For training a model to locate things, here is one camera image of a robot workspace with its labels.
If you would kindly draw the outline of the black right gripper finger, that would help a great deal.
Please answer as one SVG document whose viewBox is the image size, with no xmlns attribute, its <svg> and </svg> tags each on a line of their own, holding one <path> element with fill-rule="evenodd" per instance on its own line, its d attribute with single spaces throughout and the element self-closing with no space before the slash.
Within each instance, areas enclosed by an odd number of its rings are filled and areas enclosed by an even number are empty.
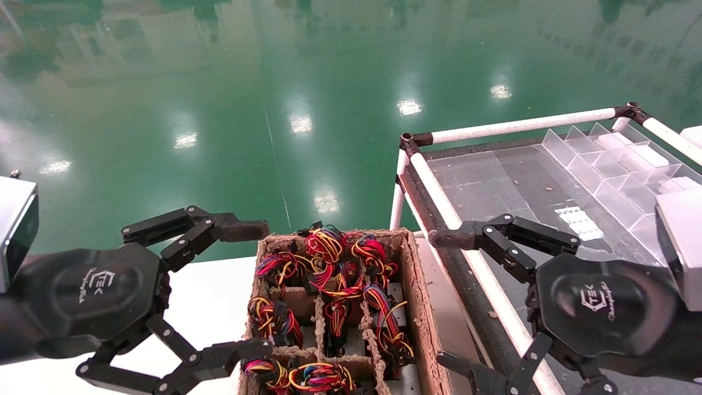
<svg viewBox="0 0 702 395">
<path fill-rule="evenodd" d="M 460 250 L 483 250 L 502 265 L 520 283 L 535 281 L 536 261 L 519 245 L 552 257 L 577 253 L 581 239 L 576 235 L 547 227 L 542 223 L 503 213 L 487 222 L 463 222 L 459 228 L 429 231 L 434 247 Z"/>
<path fill-rule="evenodd" d="M 469 379 L 474 394 L 529 394 L 533 387 L 533 376 L 542 360 L 550 352 L 554 339 L 537 333 L 511 375 L 475 364 L 450 352 L 437 353 L 439 365 Z M 579 368 L 584 384 L 581 394 L 617 394 L 617 386 L 600 373 L 595 366 Z"/>
</svg>

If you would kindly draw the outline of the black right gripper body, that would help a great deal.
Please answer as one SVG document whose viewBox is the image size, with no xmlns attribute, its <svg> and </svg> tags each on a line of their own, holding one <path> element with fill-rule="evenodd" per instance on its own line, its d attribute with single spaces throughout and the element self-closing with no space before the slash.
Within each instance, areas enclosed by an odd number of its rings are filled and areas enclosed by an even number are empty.
<svg viewBox="0 0 702 395">
<path fill-rule="evenodd" d="M 624 260 L 559 255 L 537 267 L 535 326 L 566 364 L 644 358 L 672 329 L 683 303 L 667 270 Z"/>
</svg>

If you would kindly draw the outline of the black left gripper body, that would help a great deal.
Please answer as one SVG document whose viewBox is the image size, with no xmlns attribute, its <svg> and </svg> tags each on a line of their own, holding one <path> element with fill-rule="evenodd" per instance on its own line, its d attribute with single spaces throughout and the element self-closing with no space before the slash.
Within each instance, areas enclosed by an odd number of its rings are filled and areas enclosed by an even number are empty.
<svg viewBox="0 0 702 395">
<path fill-rule="evenodd" d="M 74 358 L 103 343 L 135 347 L 163 313 L 169 275 L 138 244 L 29 257 L 14 279 L 14 357 Z"/>
</svg>

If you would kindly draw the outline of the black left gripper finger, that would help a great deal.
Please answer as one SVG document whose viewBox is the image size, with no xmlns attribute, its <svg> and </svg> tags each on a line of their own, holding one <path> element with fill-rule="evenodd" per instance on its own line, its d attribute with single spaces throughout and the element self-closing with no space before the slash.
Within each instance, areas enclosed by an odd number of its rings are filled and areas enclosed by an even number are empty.
<svg viewBox="0 0 702 395">
<path fill-rule="evenodd" d="M 180 359 L 180 364 L 164 377 L 152 376 L 112 366 L 112 360 L 126 353 L 138 340 L 155 335 Z M 268 357 L 273 345 L 254 339 L 215 343 L 196 350 L 183 335 L 168 324 L 163 315 L 140 320 L 126 333 L 101 343 L 95 355 L 78 366 L 76 374 L 91 385 L 128 394 L 188 394 L 202 382 L 230 377 L 236 363 L 255 357 Z"/>
<path fill-rule="evenodd" d="M 161 251 L 161 262 L 168 272 L 178 272 L 214 242 L 262 240 L 270 234 L 264 220 L 243 221 L 233 213 L 209 213 L 198 206 L 173 210 L 121 230 L 125 244 L 148 247 L 175 238 Z"/>
</svg>

